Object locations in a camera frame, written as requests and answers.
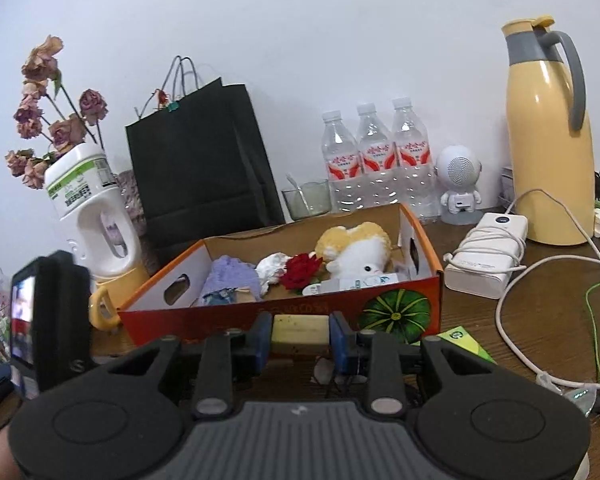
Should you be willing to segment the white power bank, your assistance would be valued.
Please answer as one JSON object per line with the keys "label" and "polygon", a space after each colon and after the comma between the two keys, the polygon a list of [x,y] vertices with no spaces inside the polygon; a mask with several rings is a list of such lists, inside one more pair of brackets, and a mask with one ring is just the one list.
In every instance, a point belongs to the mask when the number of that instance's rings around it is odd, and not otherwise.
{"label": "white power bank", "polygon": [[445,286],[453,292],[498,300],[526,251],[528,220],[519,214],[487,212],[460,242],[444,255]]}

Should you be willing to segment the clear plastic wrapper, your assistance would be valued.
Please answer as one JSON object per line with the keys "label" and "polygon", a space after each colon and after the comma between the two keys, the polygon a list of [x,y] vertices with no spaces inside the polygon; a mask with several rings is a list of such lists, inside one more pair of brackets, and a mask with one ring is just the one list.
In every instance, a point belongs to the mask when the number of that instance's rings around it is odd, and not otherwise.
{"label": "clear plastic wrapper", "polygon": [[557,393],[574,404],[586,417],[591,416],[597,402],[597,389],[591,385],[579,388],[560,388],[550,380],[547,373],[537,374],[535,382],[551,392]]}

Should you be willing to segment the right water bottle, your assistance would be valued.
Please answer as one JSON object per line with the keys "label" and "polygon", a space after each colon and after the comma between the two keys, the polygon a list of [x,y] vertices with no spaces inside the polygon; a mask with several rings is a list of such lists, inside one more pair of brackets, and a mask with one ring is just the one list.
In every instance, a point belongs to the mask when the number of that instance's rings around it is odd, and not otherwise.
{"label": "right water bottle", "polygon": [[434,221],[438,215],[436,180],[426,127],[414,111],[410,98],[397,98],[392,104],[392,135],[404,198],[422,223]]}

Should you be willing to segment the yellow thermos jug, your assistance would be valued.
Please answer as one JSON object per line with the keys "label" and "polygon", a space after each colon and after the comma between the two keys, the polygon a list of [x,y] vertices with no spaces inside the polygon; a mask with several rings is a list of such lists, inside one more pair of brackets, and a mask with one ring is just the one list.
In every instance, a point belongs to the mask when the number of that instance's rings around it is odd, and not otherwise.
{"label": "yellow thermos jug", "polygon": [[514,209],[528,219],[528,239],[567,247],[593,235],[594,154],[580,55],[553,25],[544,15],[502,27],[506,120]]}

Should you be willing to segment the yellow rectangular block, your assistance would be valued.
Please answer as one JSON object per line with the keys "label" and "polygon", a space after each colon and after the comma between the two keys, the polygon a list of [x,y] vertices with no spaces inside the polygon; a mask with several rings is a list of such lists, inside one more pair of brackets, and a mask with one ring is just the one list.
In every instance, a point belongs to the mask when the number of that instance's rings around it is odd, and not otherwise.
{"label": "yellow rectangular block", "polygon": [[321,356],[329,352],[327,315],[276,314],[271,351],[282,356]]}

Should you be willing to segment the dried pink flowers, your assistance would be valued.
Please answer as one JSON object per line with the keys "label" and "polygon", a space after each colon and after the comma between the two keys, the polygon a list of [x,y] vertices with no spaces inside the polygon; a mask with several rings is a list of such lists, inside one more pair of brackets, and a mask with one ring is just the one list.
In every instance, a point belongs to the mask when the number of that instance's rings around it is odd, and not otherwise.
{"label": "dried pink flowers", "polygon": [[104,146],[100,123],[108,115],[108,104],[94,89],[84,90],[73,99],[65,88],[57,55],[64,48],[58,36],[47,36],[28,54],[21,66],[21,99],[14,114],[18,136],[32,141],[42,139],[42,154],[32,148],[11,150],[6,165],[16,179],[32,190],[40,190],[45,174],[78,146],[91,141]]}

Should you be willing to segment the white robot speaker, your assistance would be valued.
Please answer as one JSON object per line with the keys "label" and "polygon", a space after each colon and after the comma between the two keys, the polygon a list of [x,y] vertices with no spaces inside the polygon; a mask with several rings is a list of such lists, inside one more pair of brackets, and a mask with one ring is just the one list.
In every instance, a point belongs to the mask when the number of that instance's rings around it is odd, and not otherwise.
{"label": "white robot speaker", "polygon": [[477,190],[482,165],[464,145],[449,145],[436,160],[436,176],[443,188],[440,197],[441,219],[452,226],[474,226],[482,218],[478,206],[482,197]]}

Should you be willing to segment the yellow white plush toy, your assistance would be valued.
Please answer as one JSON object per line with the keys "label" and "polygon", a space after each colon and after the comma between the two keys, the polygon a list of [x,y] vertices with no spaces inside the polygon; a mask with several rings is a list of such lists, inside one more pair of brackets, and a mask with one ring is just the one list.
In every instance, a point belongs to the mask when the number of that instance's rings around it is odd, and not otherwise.
{"label": "yellow white plush toy", "polygon": [[383,274],[391,251],[391,238],[374,222],[363,222],[350,229],[329,228],[314,248],[314,254],[323,260],[326,271],[336,280]]}

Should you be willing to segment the red fabric rose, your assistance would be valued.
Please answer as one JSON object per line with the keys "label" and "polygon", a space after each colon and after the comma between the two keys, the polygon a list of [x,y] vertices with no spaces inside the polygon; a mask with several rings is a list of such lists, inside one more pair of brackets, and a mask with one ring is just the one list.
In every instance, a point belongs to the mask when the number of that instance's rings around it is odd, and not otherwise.
{"label": "red fabric rose", "polygon": [[321,269],[323,259],[315,254],[298,254],[286,263],[286,272],[279,283],[288,290],[301,290],[312,283]]}

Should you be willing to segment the water bottle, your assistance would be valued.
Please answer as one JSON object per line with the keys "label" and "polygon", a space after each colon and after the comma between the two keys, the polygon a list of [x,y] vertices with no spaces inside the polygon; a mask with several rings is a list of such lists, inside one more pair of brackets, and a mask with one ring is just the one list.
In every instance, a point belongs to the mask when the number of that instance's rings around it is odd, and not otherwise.
{"label": "water bottle", "polygon": [[351,212],[364,207],[364,174],[354,136],[339,110],[323,114],[322,153],[335,207]]}
{"label": "water bottle", "polygon": [[426,127],[414,111],[410,98],[397,98],[392,104],[392,135],[404,198],[422,223],[434,221],[438,215],[436,180]]}
{"label": "water bottle", "polygon": [[370,204],[381,206],[399,201],[396,183],[396,148],[373,103],[358,106],[358,151],[368,181]]}

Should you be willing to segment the blue yellow patterned pouch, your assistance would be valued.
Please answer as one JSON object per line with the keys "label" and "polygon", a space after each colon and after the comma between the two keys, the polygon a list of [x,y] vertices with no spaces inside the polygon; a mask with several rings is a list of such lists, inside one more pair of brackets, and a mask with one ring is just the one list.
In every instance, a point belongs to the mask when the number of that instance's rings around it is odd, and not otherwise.
{"label": "blue yellow patterned pouch", "polygon": [[223,288],[208,292],[202,296],[202,304],[205,307],[222,306],[223,304],[250,304],[256,302],[248,287]]}

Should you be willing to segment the middle water bottle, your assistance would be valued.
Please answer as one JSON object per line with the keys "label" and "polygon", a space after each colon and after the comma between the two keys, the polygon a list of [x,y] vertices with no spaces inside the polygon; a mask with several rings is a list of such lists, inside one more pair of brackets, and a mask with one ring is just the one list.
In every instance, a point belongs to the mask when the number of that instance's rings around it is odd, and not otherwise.
{"label": "middle water bottle", "polygon": [[381,206],[399,201],[396,183],[396,148],[373,103],[358,106],[358,151],[368,181],[370,204]]}

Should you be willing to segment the glass cup with spoon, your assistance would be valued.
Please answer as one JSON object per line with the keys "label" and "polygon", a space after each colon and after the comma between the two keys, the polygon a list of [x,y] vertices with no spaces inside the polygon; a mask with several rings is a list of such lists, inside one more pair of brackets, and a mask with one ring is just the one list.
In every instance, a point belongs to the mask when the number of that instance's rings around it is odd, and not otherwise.
{"label": "glass cup with spoon", "polygon": [[294,221],[329,214],[332,211],[330,187],[326,179],[299,183],[286,174],[289,188],[282,191],[290,218]]}

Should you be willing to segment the purple knitted cloth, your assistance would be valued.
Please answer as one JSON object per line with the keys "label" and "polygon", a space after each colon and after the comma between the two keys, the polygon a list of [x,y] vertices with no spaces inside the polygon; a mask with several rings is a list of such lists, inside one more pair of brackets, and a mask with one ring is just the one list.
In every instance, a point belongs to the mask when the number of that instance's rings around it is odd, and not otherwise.
{"label": "purple knitted cloth", "polygon": [[245,263],[238,258],[227,255],[212,261],[209,275],[204,281],[199,298],[198,307],[204,307],[202,296],[223,288],[248,287],[257,301],[261,300],[260,280],[256,268],[251,263]]}

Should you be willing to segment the yellow ceramic mug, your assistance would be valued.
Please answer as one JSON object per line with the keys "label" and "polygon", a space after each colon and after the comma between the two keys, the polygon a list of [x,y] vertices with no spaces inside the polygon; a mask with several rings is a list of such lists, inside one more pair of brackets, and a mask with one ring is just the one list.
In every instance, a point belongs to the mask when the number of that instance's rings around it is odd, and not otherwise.
{"label": "yellow ceramic mug", "polygon": [[119,312],[148,280],[146,268],[139,264],[116,278],[97,281],[88,305],[88,317],[96,330],[114,330],[121,322]]}

